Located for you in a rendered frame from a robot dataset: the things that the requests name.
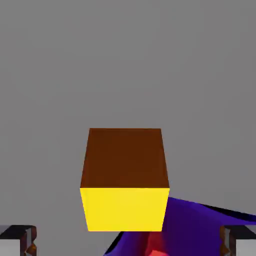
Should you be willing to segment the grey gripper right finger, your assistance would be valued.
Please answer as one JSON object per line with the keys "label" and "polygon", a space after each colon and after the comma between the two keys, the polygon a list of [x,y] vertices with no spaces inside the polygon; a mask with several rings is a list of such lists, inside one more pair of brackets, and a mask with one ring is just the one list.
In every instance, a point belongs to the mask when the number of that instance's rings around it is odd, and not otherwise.
{"label": "grey gripper right finger", "polygon": [[220,227],[220,256],[256,256],[256,233],[246,225]]}

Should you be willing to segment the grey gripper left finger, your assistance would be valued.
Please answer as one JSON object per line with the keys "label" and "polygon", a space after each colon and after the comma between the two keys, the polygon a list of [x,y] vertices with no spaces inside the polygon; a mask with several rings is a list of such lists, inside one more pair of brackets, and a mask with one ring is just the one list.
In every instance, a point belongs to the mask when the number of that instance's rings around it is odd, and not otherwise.
{"label": "grey gripper left finger", "polygon": [[0,225],[0,256],[37,256],[37,227]]}

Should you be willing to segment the small red cube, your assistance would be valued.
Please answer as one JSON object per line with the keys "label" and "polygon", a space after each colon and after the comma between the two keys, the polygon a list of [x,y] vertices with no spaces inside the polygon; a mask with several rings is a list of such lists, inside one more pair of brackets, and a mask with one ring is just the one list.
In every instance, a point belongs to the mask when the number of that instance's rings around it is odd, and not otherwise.
{"label": "small red cube", "polygon": [[153,249],[148,256],[169,256],[167,253]]}

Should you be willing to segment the small yellow cube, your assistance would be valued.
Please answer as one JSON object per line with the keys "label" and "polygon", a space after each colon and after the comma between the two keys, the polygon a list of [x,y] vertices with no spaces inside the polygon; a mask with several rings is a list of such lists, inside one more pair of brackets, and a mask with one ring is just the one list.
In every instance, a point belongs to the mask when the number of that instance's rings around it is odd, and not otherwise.
{"label": "small yellow cube", "polygon": [[91,128],[80,195],[90,232],[159,232],[170,185],[159,128]]}

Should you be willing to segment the large purple box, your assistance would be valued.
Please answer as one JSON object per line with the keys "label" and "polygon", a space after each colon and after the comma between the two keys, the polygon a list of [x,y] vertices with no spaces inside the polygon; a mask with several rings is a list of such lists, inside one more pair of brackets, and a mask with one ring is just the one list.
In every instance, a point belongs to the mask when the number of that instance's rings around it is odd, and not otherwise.
{"label": "large purple box", "polygon": [[170,197],[160,232],[122,231],[103,256],[220,256],[220,227],[232,225],[256,233],[256,215]]}

